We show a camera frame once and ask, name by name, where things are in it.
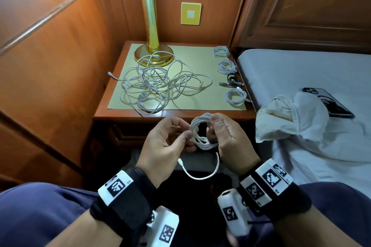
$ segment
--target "white bed sheet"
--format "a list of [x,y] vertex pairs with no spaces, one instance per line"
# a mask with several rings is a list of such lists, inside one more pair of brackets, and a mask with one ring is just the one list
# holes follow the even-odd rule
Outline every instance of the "white bed sheet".
[[[278,94],[323,88],[355,114],[370,136],[371,55],[250,49],[241,54],[238,65],[257,110]],[[338,181],[371,198],[370,163],[328,159],[290,139],[259,146],[263,158],[272,157],[298,184]]]

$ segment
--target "tangled white cable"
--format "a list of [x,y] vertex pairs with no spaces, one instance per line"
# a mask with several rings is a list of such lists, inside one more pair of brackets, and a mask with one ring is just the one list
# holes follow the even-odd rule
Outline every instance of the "tangled white cable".
[[[207,138],[205,138],[205,137],[200,137],[200,136],[198,135],[198,133],[197,133],[197,127],[199,126],[199,124],[200,124],[201,122],[209,122],[209,121],[210,121],[210,116],[211,116],[210,113],[205,113],[205,114],[203,114],[203,115],[200,116],[200,117],[196,117],[196,118],[194,118],[194,119],[192,120],[192,122],[191,122],[191,127],[189,128],[189,130],[192,131],[192,133],[193,133],[192,141],[193,141],[193,142],[194,142],[194,143],[195,143],[199,148],[201,148],[202,150],[210,150],[210,149],[212,149],[212,148],[218,146],[218,143],[216,143],[216,144],[211,144],[211,143],[207,140]],[[216,159],[217,159],[216,168],[215,168],[215,171],[214,171],[211,175],[209,175],[209,176],[207,176],[207,177],[203,177],[203,178],[196,178],[196,177],[193,177],[193,176],[191,176],[191,175],[187,172],[187,170],[184,168],[184,165],[183,165],[183,161],[182,161],[182,159],[179,158],[179,159],[178,159],[178,163],[179,163],[179,165],[183,168],[184,172],[188,175],[188,177],[190,177],[191,179],[195,179],[195,180],[201,181],[201,180],[204,180],[204,179],[211,178],[211,177],[212,177],[213,175],[215,175],[216,172],[218,171],[220,161],[219,161],[219,155],[218,155],[218,153],[217,153],[217,152],[215,152],[215,153],[216,153]]]
[[227,46],[216,46],[213,50],[215,57],[227,56],[229,57],[229,50]]
[[[239,95],[239,96],[241,97],[241,100],[239,100],[239,101],[231,100],[231,99],[229,98],[229,95],[232,95],[232,94],[237,94],[237,95]],[[239,104],[242,104],[244,101],[246,101],[246,102],[252,102],[251,100],[247,99],[247,96],[248,96],[248,95],[247,95],[247,93],[246,93],[244,90],[242,90],[240,87],[237,87],[237,88],[234,88],[234,89],[229,90],[229,91],[225,94],[224,98],[225,98],[225,100],[226,100],[228,103],[230,103],[230,104],[232,104],[232,105],[239,105]]]
[[230,73],[236,73],[237,72],[237,66],[228,58],[224,58],[219,64],[218,64],[218,72],[221,74],[228,75]]
[[[159,58],[159,53],[167,53],[174,56],[174,61],[169,65],[166,69],[164,67],[155,67],[153,62],[151,61],[152,58]],[[169,77],[169,70],[171,67],[174,67],[174,64],[180,64],[180,71],[174,75],[174,77]],[[189,71],[183,70],[183,66],[186,66]],[[136,70],[137,75],[131,78],[128,78],[128,72]],[[196,74],[192,71],[192,69],[176,57],[174,54],[166,52],[166,51],[157,51],[154,52],[152,55],[147,55],[140,58],[137,61],[137,66],[133,68],[128,68],[124,73],[124,79],[116,78],[112,75],[111,72],[108,73],[113,79],[122,81],[123,91],[120,94],[120,100],[124,104],[132,105],[133,109],[135,109],[140,115],[150,115],[154,114],[162,109],[165,108],[167,103],[170,100],[177,99],[180,95],[184,96],[192,96],[198,93],[200,90],[203,90],[209,87],[213,80],[203,74]],[[201,81],[198,77],[203,76],[207,77],[210,80],[208,85],[203,85],[203,81]],[[189,81],[191,79],[196,79],[199,82],[198,86],[190,86]],[[192,89],[195,90],[192,94],[184,94],[184,90]],[[129,101],[125,100],[124,95],[127,95]],[[139,94],[137,97],[137,101],[132,101],[132,94]],[[158,101],[157,106],[154,109],[147,109],[143,102],[151,99],[149,98],[150,94],[156,95],[156,100]],[[141,112],[138,108],[135,107],[137,105],[139,109],[146,111],[146,113]]]

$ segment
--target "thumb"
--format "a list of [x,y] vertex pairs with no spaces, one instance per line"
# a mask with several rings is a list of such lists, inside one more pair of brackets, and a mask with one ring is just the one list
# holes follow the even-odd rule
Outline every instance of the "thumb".
[[173,142],[171,146],[169,146],[169,149],[171,152],[176,154],[177,156],[180,156],[181,152],[183,151],[186,141],[189,140],[192,137],[191,131],[184,131],[181,133]]
[[231,135],[229,134],[227,126],[225,125],[225,122],[221,115],[213,114],[210,117],[210,122],[212,127],[214,128],[215,135],[218,139],[219,144],[223,144],[224,142],[230,140]]

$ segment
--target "gold lamp base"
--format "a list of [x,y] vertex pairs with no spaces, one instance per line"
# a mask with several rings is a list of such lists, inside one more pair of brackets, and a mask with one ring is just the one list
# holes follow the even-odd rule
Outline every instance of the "gold lamp base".
[[[166,51],[166,52],[174,54],[173,50],[169,46],[167,46],[165,44],[161,44],[161,43],[160,43],[159,51]],[[134,57],[135,57],[135,60],[138,61],[140,58],[142,58],[144,56],[148,56],[148,54],[149,54],[148,45],[144,44],[144,45],[138,47],[138,49],[136,49],[136,51],[134,53]],[[166,66],[174,60],[174,56],[170,55],[168,53],[158,53],[158,54],[160,55],[160,58],[152,57],[152,59],[151,59],[151,62],[155,65],[155,67]],[[147,66],[147,61],[143,61],[141,63],[141,65]]]

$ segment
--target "phone case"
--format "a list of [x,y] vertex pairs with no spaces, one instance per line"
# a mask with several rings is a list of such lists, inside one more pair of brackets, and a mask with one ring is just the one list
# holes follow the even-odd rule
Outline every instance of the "phone case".
[[326,106],[329,116],[340,118],[354,118],[354,114],[352,114],[345,106],[340,104],[326,90],[322,88],[305,87],[303,88],[303,92],[316,95]]

